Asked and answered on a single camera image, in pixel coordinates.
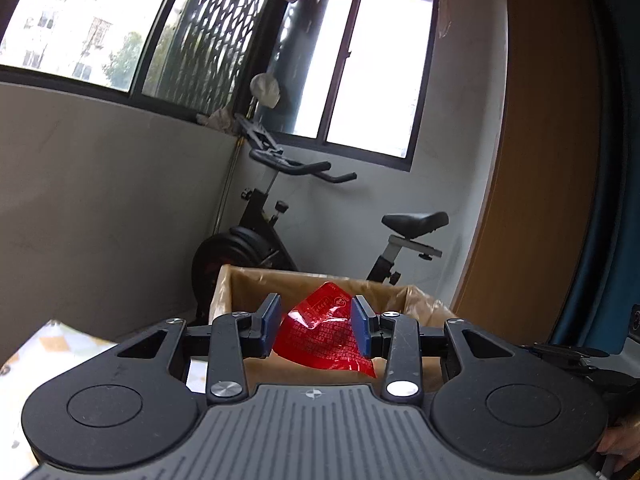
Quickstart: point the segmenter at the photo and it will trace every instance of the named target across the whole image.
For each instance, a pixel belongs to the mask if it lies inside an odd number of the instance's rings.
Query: trash bin
[[[332,282],[355,296],[363,295],[374,311],[381,314],[389,310],[402,312],[417,319],[423,326],[442,326],[455,317],[439,300],[425,294],[415,285],[393,286],[383,283],[338,278],[324,274],[305,274],[284,270],[246,269],[225,265],[218,275],[218,283],[211,301],[209,322],[217,316],[233,311],[255,312],[270,292],[282,297],[282,309],[288,312],[325,282]],[[247,358],[244,368],[248,386],[256,384],[372,384],[379,393],[386,361],[374,358],[376,378],[349,370],[317,370],[286,360],[275,352],[266,359]],[[424,390],[431,392],[442,385],[440,360],[422,358]]]

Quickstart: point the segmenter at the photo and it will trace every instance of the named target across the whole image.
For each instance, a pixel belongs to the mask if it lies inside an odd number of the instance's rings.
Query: black knob
[[[278,200],[276,202],[276,211],[278,213],[286,213],[287,209],[289,209],[289,204],[287,204],[286,202],[283,202],[282,200]]]

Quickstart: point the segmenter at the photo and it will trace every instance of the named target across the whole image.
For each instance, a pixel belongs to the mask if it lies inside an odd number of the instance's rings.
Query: exercise bike seat
[[[404,238],[411,240],[431,233],[449,223],[449,215],[437,213],[395,213],[384,215],[382,223]]]

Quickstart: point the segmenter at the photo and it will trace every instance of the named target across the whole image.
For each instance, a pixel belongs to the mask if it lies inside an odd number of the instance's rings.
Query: metal screw
[[[235,397],[242,393],[242,386],[233,381],[218,381],[211,386],[210,392],[216,397]]]
[[[386,390],[395,397],[410,397],[420,388],[411,381],[394,381],[386,386]]]

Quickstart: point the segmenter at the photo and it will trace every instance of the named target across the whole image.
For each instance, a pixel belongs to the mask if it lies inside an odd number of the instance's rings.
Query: brown wooden panel
[[[506,106],[494,172],[458,285],[458,316],[514,343],[546,340],[571,285],[598,156],[588,0],[507,0]]]

